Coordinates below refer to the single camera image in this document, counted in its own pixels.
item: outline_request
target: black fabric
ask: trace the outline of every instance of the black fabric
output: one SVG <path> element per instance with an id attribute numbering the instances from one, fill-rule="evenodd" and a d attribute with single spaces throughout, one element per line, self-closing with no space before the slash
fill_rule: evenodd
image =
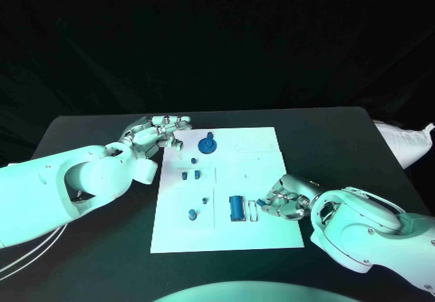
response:
<path id="1" fill-rule="evenodd" d="M 431 3 L 17 0 L 0 8 L 0 161 L 29 159 L 59 115 L 359 105 L 408 127 L 434 121 Z"/>
<path id="2" fill-rule="evenodd" d="M 360 187 L 408 211 L 429 214 L 360 108 L 173 114 L 190 115 L 197 128 L 274 126 L 288 172 L 331 189 Z M 140 117 L 59 117 L 33 158 L 108 144 Z M 160 166 L 153 184 L 132 182 L 114 202 L 69 224 L 47 254 L 1 281 L 0 301 L 154 301 L 193 286 L 235 280 L 295 283 L 360 301 L 431 298 L 382 266 L 367 274 L 341 267 L 310 241 L 310 220 L 300 222 L 302 249 L 150 254 L 163 151 L 153 160 Z M 0 267 L 40 240 L 0 250 Z"/>

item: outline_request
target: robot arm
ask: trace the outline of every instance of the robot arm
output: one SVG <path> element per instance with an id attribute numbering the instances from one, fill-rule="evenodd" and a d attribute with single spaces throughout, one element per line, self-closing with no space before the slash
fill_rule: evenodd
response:
<path id="1" fill-rule="evenodd" d="M 272 215 L 288 220 L 310 216 L 311 241 L 340 265 L 361 273 L 373 264 L 385 266 L 419 289 L 435 293 L 434 217 L 405 213 L 392 202 L 353 187 L 325 191 L 289 174 L 274 185 L 266 202 L 258 204 Z"/>
<path id="2" fill-rule="evenodd" d="M 0 169 L 0 248 L 16 245 L 104 206 L 130 188 L 153 182 L 158 147 L 181 149 L 176 130 L 189 117 L 141 118 L 118 142 L 88 146 Z"/>

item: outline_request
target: black backdrop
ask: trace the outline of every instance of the black backdrop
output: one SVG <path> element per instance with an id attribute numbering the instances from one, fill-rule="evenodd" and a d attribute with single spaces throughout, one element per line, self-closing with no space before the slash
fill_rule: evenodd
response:
<path id="1" fill-rule="evenodd" d="M 361 106 L 422 128 L 434 25 L 429 1 L 3 1 L 0 162 L 59 115 Z"/>

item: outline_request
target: white bag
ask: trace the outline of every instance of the white bag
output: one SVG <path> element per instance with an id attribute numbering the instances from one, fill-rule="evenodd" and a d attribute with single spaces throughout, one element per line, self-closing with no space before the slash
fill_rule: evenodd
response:
<path id="1" fill-rule="evenodd" d="M 373 121 L 383 135 L 392 153 L 399 160 L 400 166 L 406 169 L 426 154 L 432 146 L 431 131 L 435 128 L 429 124 L 422 131 L 403 130 L 382 121 Z"/>

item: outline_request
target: table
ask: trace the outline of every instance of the table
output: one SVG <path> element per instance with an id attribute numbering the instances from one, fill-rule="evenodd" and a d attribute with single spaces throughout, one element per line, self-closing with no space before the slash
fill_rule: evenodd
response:
<path id="1" fill-rule="evenodd" d="M 194 128 L 275 127 L 288 173 L 331 189 L 359 187 L 409 212 L 429 214 L 361 108 L 148 115 L 187 115 Z M 33 158 L 117 141 L 141 116 L 60 116 Z M 163 151 L 153 160 L 161 166 Z M 432 298 L 380 266 L 367 274 L 341 267 L 311 243 L 307 219 L 300 222 L 302 249 L 150 254 L 158 182 L 160 170 L 151 185 L 134 181 L 112 203 L 69 224 L 42 258 L 1 282 L 0 301 L 153 301 L 193 286 L 236 280 L 301 284 L 363 301 Z"/>

